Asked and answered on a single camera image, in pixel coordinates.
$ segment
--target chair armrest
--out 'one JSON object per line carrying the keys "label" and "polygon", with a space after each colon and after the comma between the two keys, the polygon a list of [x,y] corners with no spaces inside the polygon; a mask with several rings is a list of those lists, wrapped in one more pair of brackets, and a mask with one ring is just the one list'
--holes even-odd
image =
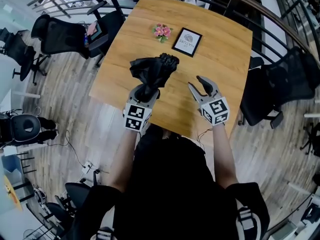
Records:
{"label": "chair armrest", "polygon": [[249,69],[255,69],[264,65],[265,62],[261,57],[250,57]]}
{"label": "chair armrest", "polygon": [[98,10],[100,7],[104,6],[107,3],[107,1],[102,1],[95,6],[93,6],[90,10],[87,11],[86,15],[92,14],[94,11]]}
{"label": "chair armrest", "polygon": [[98,40],[89,44],[89,47],[88,47],[89,51],[92,51],[94,49],[97,49],[97,48],[103,46],[108,41],[109,41],[109,35],[105,34],[104,36],[100,37]]}
{"label": "chair armrest", "polygon": [[280,111],[276,116],[267,116],[265,119],[270,120],[272,129],[277,128],[284,119],[284,113]]}

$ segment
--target person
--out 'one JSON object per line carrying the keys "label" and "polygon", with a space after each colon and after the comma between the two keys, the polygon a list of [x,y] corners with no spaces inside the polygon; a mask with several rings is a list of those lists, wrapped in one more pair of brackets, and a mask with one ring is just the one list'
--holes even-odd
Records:
{"label": "person", "polygon": [[[151,124],[135,149],[137,132],[126,129],[107,186],[91,188],[66,239],[100,239],[102,232],[117,240],[238,239],[236,199],[259,217],[263,236],[270,217],[259,186],[238,182],[224,124],[212,133],[213,154],[206,155],[213,155],[215,181],[191,140],[175,133],[163,139]],[[114,231],[101,224],[113,206]]]}
{"label": "person", "polygon": [[308,6],[311,9],[313,15],[318,15],[320,12],[320,0],[307,0]]}
{"label": "person", "polygon": [[41,128],[46,129],[45,131],[40,132],[35,139],[32,139],[27,142],[33,143],[44,143],[47,140],[54,140],[57,136],[59,136],[58,132],[58,124],[53,120],[46,119],[44,117],[38,117],[40,121]]}

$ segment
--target laminate floor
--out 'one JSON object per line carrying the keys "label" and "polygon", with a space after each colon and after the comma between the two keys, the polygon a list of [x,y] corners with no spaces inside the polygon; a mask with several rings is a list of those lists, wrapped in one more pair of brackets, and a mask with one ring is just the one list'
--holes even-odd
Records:
{"label": "laminate floor", "polygon": [[[30,39],[27,43],[40,47],[39,41]],[[70,143],[76,150],[80,163],[90,160],[104,172],[100,174],[103,184],[107,172],[123,134],[122,112],[89,97],[89,90],[98,72],[94,68],[95,59],[85,60],[78,53],[68,52],[52,55],[43,65],[47,76],[40,74],[37,86],[29,83],[27,92],[40,94],[41,99],[26,98],[24,109],[33,113],[41,108],[40,116],[58,123],[59,136],[50,144],[67,143],[66,130],[70,133]],[[272,130],[268,121],[251,127],[234,127],[230,137],[234,153],[237,176],[240,182],[257,182],[268,207],[270,227],[285,218],[306,196],[288,187],[292,182],[308,191],[315,189],[312,176],[319,170],[320,158],[305,155],[299,147],[307,135],[303,126],[310,120],[305,112],[316,113],[320,105],[313,100],[293,101],[284,105],[284,121]],[[212,149],[206,147],[207,164],[213,171]],[[35,157],[33,167],[36,172],[27,177],[32,183],[42,187],[49,202],[54,195],[61,195],[66,182],[77,181],[82,175],[82,167],[73,149],[67,146],[48,146],[30,152]],[[92,172],[84,177],[92,178]]]}

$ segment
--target framed card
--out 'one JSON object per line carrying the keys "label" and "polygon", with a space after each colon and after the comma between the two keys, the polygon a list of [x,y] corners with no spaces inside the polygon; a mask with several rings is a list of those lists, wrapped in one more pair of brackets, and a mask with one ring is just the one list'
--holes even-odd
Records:
{"label": "framed card", "polygon": [[201,38],[202,34],[198,34],[183,27],[175,40],[172,49],[193,57]]}

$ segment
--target desk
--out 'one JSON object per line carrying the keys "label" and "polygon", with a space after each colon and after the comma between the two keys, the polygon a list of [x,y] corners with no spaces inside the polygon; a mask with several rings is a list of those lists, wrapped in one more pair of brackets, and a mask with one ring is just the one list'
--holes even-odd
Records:
{"label": "desk", "polygon": [[[173,28],[165,43],[160,43],[152,33],[157,23]],[[202,34],[194,57],[172,49],[182,27]],[[110,46],[89,95],[122,110],[129,92],[141,84],[130,73],[130,61],[161,53],[174,55],[180,63],[165,87],[160,88],[150,123],[194,140],[210,128],[197,111],[198,104],[188,88],[191,82],[203,90],[196,79],[200,75],[216,82],[227,99],[229,136],[245,88],[251,44],[249,29],[213,11],[177,0],[140,0]],[[212,146],[211,134],[205,134],[201,142]]]}

